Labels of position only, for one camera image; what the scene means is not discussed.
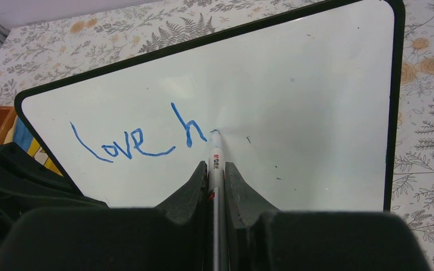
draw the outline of word love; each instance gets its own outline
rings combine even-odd
[[[192,138],[190,137],[190,127],[194,126],[195,129],[197,130],[197,132],[199,133],[199,136],[201,137],[201,139],[205,142],[207,142],[207,139],[205,138],[205,136],[202,133],[201,128],[199,127],[199,125],[196,123],[196,121],[191,120],[188,123],[185,123],[184,120],[182,119],[182,117],[180,116],[177,108],[175,107],[174,103],[171,103],[171,107],[173,112],[175,113],[175,115],[177,116],[177,118],[180,121],[180,124],[182,124],[182,126],[185,129],[185,134],[187,136],[187,147],[192,147]],[[76,136],[77,140],[79,141],[79,143],[81,143],[81,145],[88,150],[92,155],[94,155],[97,159],[99,159],[100,161],[104,161],[104,162],[108,162],[108,163],[113,163],[114,161],[103,158],[101,156],[99,156],[95,151],[93,151],[89,146],[87,146],[84,141],[82,141],[82,139],[79,137],[79,134],[77,133],[77,129],[74,126],[74,124],[72,122],[71,123],[71,127],[72,130],[74,131],[74,135]],[[119,146],[119,144],[117,144],[117,142],[113,141],[112,145],[102,145],[101,148],[111,157],[117,157],[119,155],[119,152],[121,152],[123,155],[125,155],[128,159],[132,159],[132,153],[131,153],[131,145],[129,144],[129,133],[128,132],[124,132],[124,136],[125,136],[125,150]],[[172,146],[168,151],[165,152],[159,152],[156,154],[150,153],[150,152],[145,152],[142,151],[141,149],[141,145],[144,142],[144,134],[142,132],[141,128],[137,128],[134,131],[131,132],[131,139],[132,142],[134,143],[133,148],[135,148],[140,154],[142,155],[146,155],[146,156],[161,156],[161,155],[168,155],[170,154],[173,150],[175,150],[175,146]]]

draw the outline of orange flower print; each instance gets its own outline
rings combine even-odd
[[[429,44],[430,42],[426,38],[417,38],[413,41],[411,47],[416,50],[421,50],[427,48]]]
[[[402,113],[398,113],[397,115],[397,126],[402,125]]]
[[[424,59],[422,62],[415,65],[417,71],[434,75],[434,57]]]
[[[94,25],[97,24],[97,21],[98,21],[97,18],[92,18],[85,23],[85,27],[93,27]]]
[[[400,85],[406,85],[415,79],[416,70],[412,64],[403,62],[402,73],[400,74]]]
[[[84,29],[85,23],[83,21],[77,21],[71,26],[71,33],[77,34],[81,32]]]

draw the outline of black whiteboard frame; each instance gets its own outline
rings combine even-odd
[[[304,18],[313,14],[325,12],[328,10],[332,10],[334,8],[346,6],[360,1],[362,0],[327,0],[319,3],[311,4],[272,17],[260,19],[257,21],[253,21],[251,23],[239,25],[207,36],[196,38],[194,40],[178,43],[176,45],[165,47],[157,51],[152,51],[150,53],[135,56],[134,58],[126,59],[104,67],[96,68],[91,71],[81,73],[79,75],[67,77],[41,86],[36,86],[35,88],[31,88],[18,93],[14,100],[14,107],[16,109],[17,115],[21,118],[22,122],[29,129],[32,136],[34,136],[37,142],[42,146],[45,152],[49,155],[49,157],[54,162],[54,164],[59,169],[59,171],[62,173],[62,175],[64,175],[64,177],[69,180],[71,186],[76,190],[76,192],[82,195],[82,192],[72,181],[70,176],[67,174],[67,172],[59,163],[59,161],[55,158],[55,156],[49,150],[45,142],[36,132],[34,127],[31,126],[30,122],[24,115],[21,105],[25,98],[46,91],[51,91],[57,88],[62,88],[67,85],[75,84],[111,72],[119,71],[121,69],[146,63],[152,60],[164,58],[166,56],[177,54],[190,49],[194,49],[196,47],[222,41],[227,38],[236,37],[242,34],[271,27],[281,23],[286,23],[288,21]],[[384,1],[386,1],[390,5],[394,14],[392,74],[390,80],[387,156],[385,158],[386,167],[385,167],[385,186],[384,186],[385,188],[384,188],[384,202],[383,202],[383,210],[390,211],[390,204],[392,200],[391,196],[392,196],[392,180],[393,180],[393,159],[394,159],[395,143],[396,143],[396,135],[397,135],[398,100],[400,94],[400,73],[401,73],[402,53],[403,53],[403,33],[405,28],[405,7],[401,0],[384,0]]]

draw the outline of tablecloth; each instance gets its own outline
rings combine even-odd
[[[165,0],[15,28],[0,50],[0,106],[33,86],[315,2]],[[434,268],[434,0],[404,3],[392,212]]]

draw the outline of white marker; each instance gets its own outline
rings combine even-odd
[[[213,130],[211,150],[207,169],[209,179],[209,198],[207,201],[207,242],[204,251],[204,270],[229,270],[227,231],[225,224],[225,161],[222,151],[222,139],[217,130]]]

